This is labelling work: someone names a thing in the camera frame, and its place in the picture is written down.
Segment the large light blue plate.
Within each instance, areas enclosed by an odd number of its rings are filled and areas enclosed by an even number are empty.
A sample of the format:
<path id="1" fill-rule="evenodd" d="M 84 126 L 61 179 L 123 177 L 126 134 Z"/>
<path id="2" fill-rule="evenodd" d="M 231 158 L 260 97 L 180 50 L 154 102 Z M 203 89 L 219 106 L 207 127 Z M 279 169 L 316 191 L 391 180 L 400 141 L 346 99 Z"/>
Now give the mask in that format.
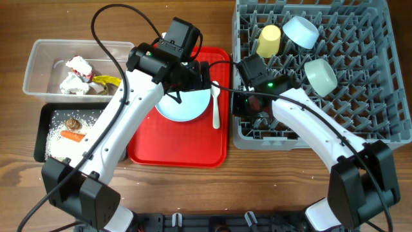
<path id="1" fill-rule="evenodd" d="M 176 92 L 162 97 L 155 106 L 157 111 L 166 119 L 175 122 L 187 122 L 199 117 L 208 107 L 211 91 L 198 90 L 193 92 L 179 92 L 181 103 L 172 97 L 177 97 Z"/>

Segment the white plastic spoon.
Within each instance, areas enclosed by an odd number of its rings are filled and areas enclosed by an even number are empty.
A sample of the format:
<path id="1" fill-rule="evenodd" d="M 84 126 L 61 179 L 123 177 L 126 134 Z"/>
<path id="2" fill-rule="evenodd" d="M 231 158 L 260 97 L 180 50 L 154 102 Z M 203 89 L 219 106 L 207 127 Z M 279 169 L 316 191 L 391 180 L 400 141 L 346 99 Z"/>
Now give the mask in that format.
<path id="1" fill-rule="evenodd" d="M 212 81 L 211 95 L 213 100 L 213 118 L 212 126 L 214 129 L 220 128 L 220 113 L 218 106 L 218 96 L 220 94 L 220 89 L 218 88 L 218 82 Z"/>

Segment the yellow plastic cup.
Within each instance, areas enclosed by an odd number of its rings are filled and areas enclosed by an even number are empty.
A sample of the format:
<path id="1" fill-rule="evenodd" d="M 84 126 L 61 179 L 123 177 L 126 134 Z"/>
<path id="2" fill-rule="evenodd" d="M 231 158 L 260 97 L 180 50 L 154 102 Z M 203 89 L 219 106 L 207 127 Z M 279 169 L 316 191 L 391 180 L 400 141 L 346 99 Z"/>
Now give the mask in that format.
<path id="1" fill-rule="evenodd" d="M 256 53 L 263 58 L 271 58 L 279 51 L 281 30 L 275 25 L 265 26 L 258 38 Z"/>

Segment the yellow wrapper strip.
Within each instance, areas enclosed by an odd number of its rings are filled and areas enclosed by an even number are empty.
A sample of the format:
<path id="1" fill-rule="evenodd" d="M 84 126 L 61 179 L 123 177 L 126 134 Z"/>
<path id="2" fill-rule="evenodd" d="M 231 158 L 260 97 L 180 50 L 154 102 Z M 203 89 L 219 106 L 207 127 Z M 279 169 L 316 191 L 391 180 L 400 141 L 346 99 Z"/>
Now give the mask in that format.
<path id="1" fill-rule="evenodd" d="M 95 84 L 99 84 L 103 87 L 103 90 L 97 93 L 98 95 L 108 95 L 109 93 L 108 85 L 110 84 L 110 85 L 119 87 L 122 80 L 120 78 L 112 77 L 109 75 L 98 75 L 98 76 L 94 76 L 92 81 Z"/>

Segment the teal green bowl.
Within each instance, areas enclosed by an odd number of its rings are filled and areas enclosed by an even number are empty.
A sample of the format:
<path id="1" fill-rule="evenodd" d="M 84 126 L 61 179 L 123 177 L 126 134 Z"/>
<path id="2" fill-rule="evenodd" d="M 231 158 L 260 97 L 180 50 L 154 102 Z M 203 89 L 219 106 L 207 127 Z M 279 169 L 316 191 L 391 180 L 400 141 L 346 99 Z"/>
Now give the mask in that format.
<path id="1" fill-rule="evenodd" d="M 337 87 L 337 78 L 332 67 L 324 59 L 304 64 L 304 71 L 315 92 L 325 97 Z"/>

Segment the light blue bowl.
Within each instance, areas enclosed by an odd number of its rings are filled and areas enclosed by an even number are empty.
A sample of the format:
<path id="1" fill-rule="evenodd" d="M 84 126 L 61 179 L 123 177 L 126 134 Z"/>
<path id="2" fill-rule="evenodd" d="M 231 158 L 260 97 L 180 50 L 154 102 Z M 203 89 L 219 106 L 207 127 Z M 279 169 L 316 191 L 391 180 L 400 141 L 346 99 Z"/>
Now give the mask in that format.
<path id="1" fill-rule="evenodd" d="M 319 37 L 319 31 L 309 20 L 295 16 L 282 27 L 284 34 L 295 44 L 312 49 Z"/>

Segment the red foil wrapper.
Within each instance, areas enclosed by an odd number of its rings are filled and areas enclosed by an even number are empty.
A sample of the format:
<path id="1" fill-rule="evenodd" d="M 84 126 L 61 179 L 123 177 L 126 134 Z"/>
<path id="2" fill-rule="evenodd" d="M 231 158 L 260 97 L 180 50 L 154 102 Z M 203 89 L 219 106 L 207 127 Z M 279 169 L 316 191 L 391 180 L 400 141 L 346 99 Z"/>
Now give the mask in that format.
<path id="1" fill-rule="evenodd" d="M 83 74 L 81 74 L 81 73 L 76 73 L 76 75 L 77 75 L 77 77 L 79 77 L 83 82 L 86 82 L 86 83 L 92 82 L 92 81 L 93 81 L 93 78 L 94 78 L 94 76 L 95 76 L 94 73 L 91 73 L 91 74 L 89 74 L 89 75 L 83 75 Z"/>

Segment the white tissue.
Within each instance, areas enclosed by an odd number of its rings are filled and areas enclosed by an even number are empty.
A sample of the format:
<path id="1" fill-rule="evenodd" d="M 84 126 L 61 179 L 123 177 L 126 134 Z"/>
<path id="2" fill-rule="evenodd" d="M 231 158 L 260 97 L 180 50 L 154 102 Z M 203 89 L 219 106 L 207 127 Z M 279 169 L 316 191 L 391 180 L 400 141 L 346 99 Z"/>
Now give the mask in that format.
<path id="1" fill-rule="evenodd" d="M 68 72 L 68 76 L 60 84 L 60 90 L 63 94 L 85 95 L 89 92 L 89 84 L 84 82 L 73 72 Z"/>
<path id="2" fill-rule="evenodd" d="M 66 66 L 81 76 L 88 76 L 93 73 L 91 65 L 81 56 L 75 56 L 66 63 Z"/>

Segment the brown food lump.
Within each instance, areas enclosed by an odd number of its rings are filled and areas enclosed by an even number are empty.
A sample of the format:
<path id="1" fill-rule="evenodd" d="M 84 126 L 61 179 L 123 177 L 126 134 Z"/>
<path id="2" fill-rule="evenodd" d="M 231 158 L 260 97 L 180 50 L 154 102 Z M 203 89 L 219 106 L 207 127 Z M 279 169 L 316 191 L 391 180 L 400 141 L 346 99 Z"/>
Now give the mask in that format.
<path id="1" fill-rule="evenodd" d="M 71 130 L 71 131 L 75 131 L 75 130 L 79 130 L 82 127 L 82 124 L 74 118 L 69 118 L 64 122 L 65 126 L 67 127 L 67 129 Z"/>

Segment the orange carrot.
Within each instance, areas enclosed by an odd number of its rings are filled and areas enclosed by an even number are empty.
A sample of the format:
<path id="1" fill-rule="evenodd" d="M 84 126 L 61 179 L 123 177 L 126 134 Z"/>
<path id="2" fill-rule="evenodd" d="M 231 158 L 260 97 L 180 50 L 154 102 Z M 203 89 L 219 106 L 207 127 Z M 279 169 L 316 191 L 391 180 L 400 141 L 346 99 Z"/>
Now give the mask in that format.
<path id="1" fill-rule="evenodd" d="M 66 130 L 61 131 L 60 135 L 64 138 L 67 138 L 69 140 L 73 140 L 75 142 L 81 142 L 82 139 L 85 137 L 85 134 L 75 133 L 75 132 L 66 131 Z"/>

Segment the white rice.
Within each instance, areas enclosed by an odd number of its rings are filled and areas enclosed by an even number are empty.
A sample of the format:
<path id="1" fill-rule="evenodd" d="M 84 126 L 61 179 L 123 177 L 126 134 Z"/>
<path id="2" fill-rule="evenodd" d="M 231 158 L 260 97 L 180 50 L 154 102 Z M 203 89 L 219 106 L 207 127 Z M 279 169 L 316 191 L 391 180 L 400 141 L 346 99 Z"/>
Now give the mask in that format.
<path id="1" fill-rule="evenodd" d="M 103 110 L 54 110 L 51 113 L 49 129 L 46 137 L 45 159 L 53 157 L 57 160 L 63 160 L 66 157 L 72 159 L 73 155 L 78 152 L 82 153 L 83 147 L 79 142 L 69 140 L 60 135 L 63 130 L 67 129 L 64 122 L 69 118 L 77 119 L 82 127 L 72 132 L 87 134 L 96 123 Z"/>

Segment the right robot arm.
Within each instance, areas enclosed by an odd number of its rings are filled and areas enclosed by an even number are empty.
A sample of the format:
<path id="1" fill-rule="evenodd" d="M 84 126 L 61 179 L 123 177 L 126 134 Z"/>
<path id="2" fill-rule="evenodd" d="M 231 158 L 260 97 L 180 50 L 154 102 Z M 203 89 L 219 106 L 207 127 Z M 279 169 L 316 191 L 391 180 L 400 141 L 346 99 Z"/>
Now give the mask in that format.
<path id="1" fill-rule="evenodd" d="M 236 63 L 246 88 L 236 92 L 234 113 L 245 117 L 271 107 L 280 123 L 302 138 L 330 172 L 327 197 L 308 206 L 305 217 L 316 231 L 355 229 L 399 203 L 400 190 L 392 149 L 383 141 L 366 142 L 320 109 L 287 75 L 272 77 L 257 54 Z"/>

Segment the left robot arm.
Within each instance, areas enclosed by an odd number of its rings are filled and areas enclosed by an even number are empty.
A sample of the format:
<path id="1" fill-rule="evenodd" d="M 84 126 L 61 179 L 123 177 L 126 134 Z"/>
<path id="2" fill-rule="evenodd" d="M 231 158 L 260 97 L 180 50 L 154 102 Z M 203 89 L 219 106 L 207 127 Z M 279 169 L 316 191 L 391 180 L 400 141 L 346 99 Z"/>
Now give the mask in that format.
<path id="1" fill-rule="evenodd" d="M 120 205 L 108 184 L 118 160 L 145 116 L 167 93 L 207 90 L 209 63 L 162 46 L 134 47 L 122 82 L 73 158 L 48 159 L 42 167 L 46 200 L 81 222 L 104 231 L 139 231 L 133 211 Z"/>

